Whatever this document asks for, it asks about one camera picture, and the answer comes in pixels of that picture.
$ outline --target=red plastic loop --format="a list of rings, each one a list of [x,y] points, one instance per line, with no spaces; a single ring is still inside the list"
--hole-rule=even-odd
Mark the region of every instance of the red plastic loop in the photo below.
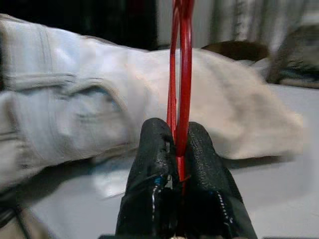
[[[173,20],[170,47],[170,73],[167,105],[167,124],[169,125],[176,144],[176,160],[179,179],[185,178],[184,155],[187,143],[188,120],[190,108],[191,88],[191,17],[194,0],[173,0]],[[179,114],[176,123],[176,80],[175,80],[175,52],[178,28],[180,28],[180,92]]]

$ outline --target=black cable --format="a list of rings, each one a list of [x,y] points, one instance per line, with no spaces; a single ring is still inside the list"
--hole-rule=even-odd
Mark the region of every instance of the black cable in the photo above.
[[[11,208],[0,207],[0,229],[14,218],[14,211]]]
[[[31,239],[30,233],[28,232],[25,224],[23,223],[22,217],[21,217],[21,209],[19,207],[16,207],[14,209],[15,216],[16,216],[16,221],[18,222],[20,229],[25,237],[25,239]]]

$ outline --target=brown object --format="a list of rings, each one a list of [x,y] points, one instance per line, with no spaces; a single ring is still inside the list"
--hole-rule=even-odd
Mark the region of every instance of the brown object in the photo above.
[[[259,61],[269,57],[267,46],[248,41],[223,41],[202,47],[233,60]]]

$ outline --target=white fabric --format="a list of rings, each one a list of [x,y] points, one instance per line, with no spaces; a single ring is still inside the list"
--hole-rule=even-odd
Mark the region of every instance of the white fabric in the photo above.
[[[136,147],[146,119],[166,118],[169,51],[115,46],[3,14],[0,30],[0,190],[45,166],[123,153]],[[227,158],[303,145],[301,118],[253,70],[200,49],[193,49],[191,120]]]

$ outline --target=white towel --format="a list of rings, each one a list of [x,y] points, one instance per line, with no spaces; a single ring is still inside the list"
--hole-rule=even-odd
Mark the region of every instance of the white towel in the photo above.
[[[116,46],[4,14],[0,32],[0,190],[45,166],[121,154],[137,146],[146,119],[166,119],[168,50]],[[193,49],[190,114],[227,158],[303,145],[301,117],[252,69],[200,49]]]

